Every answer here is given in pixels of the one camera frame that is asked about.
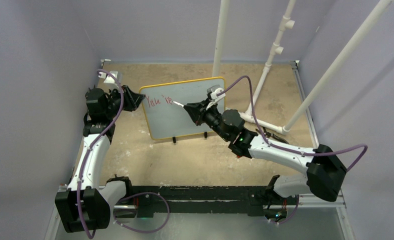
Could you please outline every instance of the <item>white arm segment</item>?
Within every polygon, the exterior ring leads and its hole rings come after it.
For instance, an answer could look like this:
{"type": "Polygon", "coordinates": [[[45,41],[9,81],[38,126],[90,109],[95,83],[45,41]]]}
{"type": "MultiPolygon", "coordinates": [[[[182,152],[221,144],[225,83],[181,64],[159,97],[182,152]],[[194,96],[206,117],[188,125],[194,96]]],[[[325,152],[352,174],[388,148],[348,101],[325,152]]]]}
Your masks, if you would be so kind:
{"type": "MultiPolygon", "coordinates": [[[[271,139],[269,141],[275,145],[296,150],[299,152],[314,152],[314,149],[311,147],[293,146],[271,139]]],[[[308,170],[306,163],[312,162],[312,159],[314,158],[313,156],[302,156],[301,154],[295,154],[288,151],[280,150],[273,146],[268,146],[268,144],[264,141],[261,135],[255,136],[250,144],[251,147],[248,152],[253,158],[269,160],[274,163],[287,166],[302,173],[304,176],[306,176],[306,171],[308,170]]]]}
{"type": "Polygon", "coordinates": [[[110,206],[110,222],[114,221],[113,209],[119,199],[123,198],[127,194],[127,188],[125,187],[124,181],[111,181],[108,182],[105,187],[100,191],[101,196],[110,206]]]}
{"type": "MultiPolygon", "coordinates": [[[[79,164],[76,168],[75,174],[73,175],[72,181],[67,186],[67,188],[71,191],[76,191],[78,188],[77,179],[79,178],[79,172],[81,164],[84,161],[85,153],[87,152],[87,148],[90,146],[91,142],[94,141],[94,139],[96,139],[98,136],[98,134],[90,134],[83,138],[83,148],[79,164]]],[[[109,150],[109,147],[110,141],[106,135],[101,136],[100,139],[94,144],[94,147],[89,153],[88,160],[85,164],[82,178],[83,182],[81,184],[80,190],[84,190],[88,186],[90,186],[92,189],[99,189],[100,174],[102,171],[103,161],[105,159],[107,151],[109,150]]]]}
{"type": "Polygon", "coordinates": [[[273,191],[283,198],[291,195],[311,194],[309,186],[306,184],[308,177],[303,174],[292,176],[280,176],[273,185],[273,191]]]}

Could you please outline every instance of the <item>red handwriting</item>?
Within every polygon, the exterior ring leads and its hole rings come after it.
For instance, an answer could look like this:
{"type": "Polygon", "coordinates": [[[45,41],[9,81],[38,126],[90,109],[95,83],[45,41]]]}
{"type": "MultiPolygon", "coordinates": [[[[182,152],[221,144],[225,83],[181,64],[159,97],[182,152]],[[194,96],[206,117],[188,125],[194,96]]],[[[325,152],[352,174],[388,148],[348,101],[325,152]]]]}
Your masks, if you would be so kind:
{"type": "MultiPolygon", "coordinates": [[[[148,106],[150,108],[151,107],[155,107],[155,106],[157,106],[159,104],[162,104],[162,102],[160,102],[160,100],[155,98],[155,97],[150,99],[150,96],[146,95],[145,98],[147,99],[147,103],[148,103],[148,106]]],[[[162,95],[162,98],[164,98],[164,100],[166,101],[167,104],[172,104],[172,98],[171,97],[169,97],[169,96],[165,97],[165,96],[162,95]]]]}

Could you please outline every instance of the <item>black metal frame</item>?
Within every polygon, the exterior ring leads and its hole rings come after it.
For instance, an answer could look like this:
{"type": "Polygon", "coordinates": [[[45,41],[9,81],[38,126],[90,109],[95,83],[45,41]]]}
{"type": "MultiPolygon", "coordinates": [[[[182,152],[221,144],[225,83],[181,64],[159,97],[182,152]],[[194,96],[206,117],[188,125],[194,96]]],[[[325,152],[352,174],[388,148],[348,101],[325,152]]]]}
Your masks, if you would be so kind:
{"type": "MultiPolygon", "coordinates": [[[[283,204],[266,198],[266,186],[133,186],[132,194],[153,192],[163,196],[171,213],[190,214],[247,214],[250,217],[266,216],[269,206],[283,204]]],[[[287,198],[289,205],[296,198],[287,198]]],[[[152,218],[154,213],[166,213],[163,200],[153,195],[142,195],[119,205],[136,205],[136,217],[152,218]]],[[[128,218],[135,215],[119,215],[128,218]]]]}

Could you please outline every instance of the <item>yellow whiteboard frame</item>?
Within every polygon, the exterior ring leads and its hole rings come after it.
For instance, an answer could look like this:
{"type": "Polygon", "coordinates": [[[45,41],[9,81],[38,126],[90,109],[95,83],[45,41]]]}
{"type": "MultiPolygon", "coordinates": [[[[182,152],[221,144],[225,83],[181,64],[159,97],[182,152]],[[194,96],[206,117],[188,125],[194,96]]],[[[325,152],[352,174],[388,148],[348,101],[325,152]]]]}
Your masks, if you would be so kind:
{"type": "MultiPolygon", "coordinates": [[[[141,91],[143,89],[149,89],[149,88],[154,88],[154,87],[161,87],[161,86],[168,86],[168,85],[175,85],[175,84],[186,84],[186,83],[192,83],[192,82],[200,82],[200,81],[207,81],[207,80],[213,80],[213,79],[222,79],[223,80],[223,89],[226,89],[226,81],[225,78],[221,76],[214,76],[214,77],[207,77],[207,78],[201,78],[201,79],[194,79],[194,80],[185,80],[185,81],[175,81],[175,82],[168,82],[168,83],[161,83],[161,84],[156,84],[156,85],[148,85],[148,86],[142,86],[139,89],[139,93],[141,94],[141,91]]],[[[227,98],[224,98],[224,105],[223,105],[223,110],[226,110],[226,105],[227,105],[227,98]]],[[[164,139],[171,139],[172,137],[164,137],[164,138],[154,138],[152,134],[152,130],[150,129],[149,125],[149,119],[147,118],[147,113],[146,113],[146,108],[144,107],[144,104],[142,105],[142,109],[144,110],[144,116],[145,116],[145,121],[147,122],[147,128],[148,132],[150,133],[150,138],[157,141],[157,140],[164,140],[164,139]]],[[[186,135],[180,135],[180,136],[175,136],[176,138],[180,137],[188,137],[188,136],[194,136],[194,135],[199,135],[202,134],[203,132],[198,132],[198,133],[192,133],[192,134],[186,134],[186,135]]]]}

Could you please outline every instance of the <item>whiteboard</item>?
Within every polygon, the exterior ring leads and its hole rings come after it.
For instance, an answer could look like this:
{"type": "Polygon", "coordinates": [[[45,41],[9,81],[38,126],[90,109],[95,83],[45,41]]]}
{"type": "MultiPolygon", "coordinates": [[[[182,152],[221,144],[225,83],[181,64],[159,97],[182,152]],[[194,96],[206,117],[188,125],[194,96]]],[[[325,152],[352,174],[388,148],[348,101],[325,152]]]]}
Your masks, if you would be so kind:
{"type": "MultiPolygon", "coordinates": [[[[150,137],[160,140],[212,132],[205,123],[196,126],[188,113],[173,101],[184,105],[201,102],[208,97],[207,89],[215,85],[225,89],[225,79],[218,76],[141,87],[139,93],[145,95],[141,104],[150,137]]],[[[224,112],[225,99],[218,102],[217,110],[224,112]]]]}

